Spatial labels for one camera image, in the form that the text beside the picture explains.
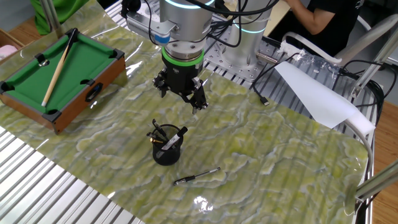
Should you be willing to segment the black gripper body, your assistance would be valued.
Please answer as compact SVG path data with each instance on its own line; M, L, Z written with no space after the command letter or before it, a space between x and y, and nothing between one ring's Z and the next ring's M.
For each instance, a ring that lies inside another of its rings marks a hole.
M176 94L190 95L195 87L193 79L202 71L203 62L181 66L164 58L163 63L166 67L165 83L171 88L171 91Z

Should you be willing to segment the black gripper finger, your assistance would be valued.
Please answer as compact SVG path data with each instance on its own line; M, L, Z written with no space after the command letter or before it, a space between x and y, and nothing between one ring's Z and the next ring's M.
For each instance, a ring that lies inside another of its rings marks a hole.
M152 81L154 87L160 91L161 97L164 97L166 95L166 92L170 90L170 87L165 82L166 74L167 74L167 69L163 68Z
M203 81L198 77L192 79L192 90L184 90L181 92L181 97L186 103L192 106L192 114L196 114L198 110L206 109L208 103L206 101L205 92L203 89Z

